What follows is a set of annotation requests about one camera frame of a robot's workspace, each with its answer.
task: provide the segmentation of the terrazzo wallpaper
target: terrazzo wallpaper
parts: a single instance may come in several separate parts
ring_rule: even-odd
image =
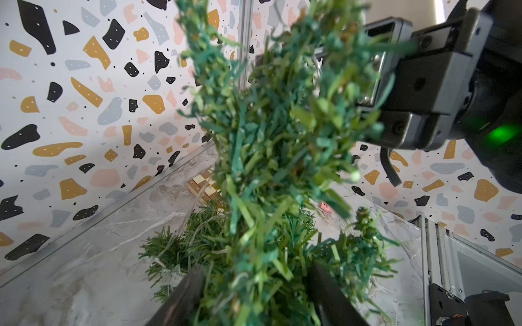
[[[255,0],[252,13],[252,33],[248,60],[253,63],[257,55],[263,54],[265,40],[272,32],[279,35],[290,30],[299,18],[301,9],[307,10],[309,0]]]
[[[2,274],[210,137],[176,113],[196,85],[173,1],[0,8]],[[236,40],[239,0],[211,1],[208,17]]]
[[[361,180],[345,187],[396,215],[424,215],[435,223],[522,268],[522,201],[500,186],[464,140],[436,151],[397,150],[390,158],[402,184],[388,182],[380,147],[352,149]]]

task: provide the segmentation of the marble surface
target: marble surface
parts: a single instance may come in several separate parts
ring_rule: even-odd
[[[147,261],[139,260],[143,241],[170,225],[181,226],[192,209],[186,181],[215,161],[213,148],[82,233],[37,265],[0,288],[0,325],[144,325],[158,309],[152,301]],[[350,185],[334,188],[352,207],[381,209],[356,195]],[[331,213],[316,217],[323,239],[337,237],[345,223]],[[389,258],[400,260],[393,279],[373,279],[370,297],[390,317],[369,316],[371,325],[415,325],[423,316],[420,231],[384,211],[383,234],[401,241],[389,246]],[[359,307],[364,313],[368,307]]]

